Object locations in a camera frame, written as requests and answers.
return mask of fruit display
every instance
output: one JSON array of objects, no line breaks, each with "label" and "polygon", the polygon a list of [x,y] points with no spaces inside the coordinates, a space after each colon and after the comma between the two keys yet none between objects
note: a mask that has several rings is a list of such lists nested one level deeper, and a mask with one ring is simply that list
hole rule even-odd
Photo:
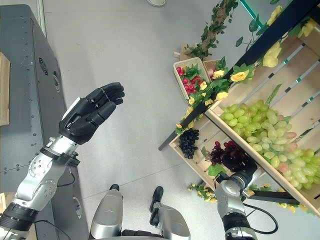
[{"label": "fruit display", "polygon": [[180,67],[178,66],[176,68],[176,71],[178,72],[180,79],[183,83],[184,89],[188,96],[190,94],[197,93],[200,90],[200,84],[202,84],[203,81],[205,81],[203,78],[201,78],[201,69],[198,68],[198,64]]},{"label": "fruit display", "polygon": [[183,134],[180,135],[180,144],[179,147],[181,148],[184,157],[186,159],[193,159],[195,155],[195,150],[198,149],[197,146],[195,146],[196,140],[199,139],[199,130],[198,129],[192,129],[185,131]]}]

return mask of dark grape bunch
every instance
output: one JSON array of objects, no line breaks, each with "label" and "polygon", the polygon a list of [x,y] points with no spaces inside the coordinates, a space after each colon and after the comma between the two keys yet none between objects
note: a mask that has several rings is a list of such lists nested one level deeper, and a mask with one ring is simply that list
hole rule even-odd
[{"label": "dark grape bunch", "polygon": [[198,129],[192,129],[185,131],[180,137],[180,145],[182,152],[184,153],[184,157],[186,159],[193,159],[195,155],[195,150],[198,149],[197,146],[195,146],[196,140],[199,139],[199,130]]},{"label": "dark grape bunch", "polygon": [[210,153],[210,161],[212,165],[223,164],[231,172],[237,172],[245,169],[251,157],[242,150],[234,141],[225,142],[224,149],[221,148],[220,142],[216,141],[212,152]]}]

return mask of white object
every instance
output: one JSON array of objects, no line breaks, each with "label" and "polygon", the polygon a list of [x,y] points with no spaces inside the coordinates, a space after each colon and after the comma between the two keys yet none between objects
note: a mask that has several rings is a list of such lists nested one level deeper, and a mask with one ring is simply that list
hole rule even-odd
[{"label": "white object", "polygon": [[162,7],[166,4],[166,0],[146,0],[149,4],[154,7]]}]

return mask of black metal bar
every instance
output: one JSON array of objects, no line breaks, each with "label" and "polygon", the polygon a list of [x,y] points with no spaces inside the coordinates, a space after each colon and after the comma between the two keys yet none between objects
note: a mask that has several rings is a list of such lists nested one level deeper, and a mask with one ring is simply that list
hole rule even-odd
[{"label": "black metal bar", "polygon": [[254,195],[252,195],[249,199],[284,204],[299,204],[299,202],[295,200],[288,192],[254,190]]}]

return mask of green leaf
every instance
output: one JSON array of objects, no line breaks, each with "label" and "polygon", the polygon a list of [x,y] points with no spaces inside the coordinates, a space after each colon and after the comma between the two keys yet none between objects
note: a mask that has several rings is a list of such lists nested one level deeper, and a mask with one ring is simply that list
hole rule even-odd
[{"label": "green leaf", "polygon": [[236,42],[235,42],[235,46],[236,47],[239,47],[241,44],[242,44],[242,41],[243,41],[244,37],[240,37]]},{"label": "green leaf", "polygon": [[203,148],[201,148],[200,151],[201,151],[201,153],[202,153],[202,155],[203,155],[204,157],[208,157],[208,156],[209,156],[209,154],[208,154],[205,146],[204,146]]},{"label": "green leaf", "polygon": [[270,96],[267,98],[267,100],[265,101],[265,104],[267,104],[268,106],[270,105],[272,99],[274,99],[274,97],[277,95],[280,87],[282,84],[277,85],[274,90],[272,91],[272,93],[270,94]]},{"label": "green leaf", "polygon": [[277,2],[279,2],[279,0],[271,0],[270,4],[276,4]]},{"label": "green leaf", "polygon": [[257,31],[259,27],[259,14],[255,17],[255,19],[253,19],[250,24],[249,24],[249,31],[251,33]]},{"label": "green leaf", "polygon": [[221,164],[216,164],[214,166],[210,166],[208,170],[208,175],[216,177],[220,172],[226,173],[227,170],[221,165]]}]

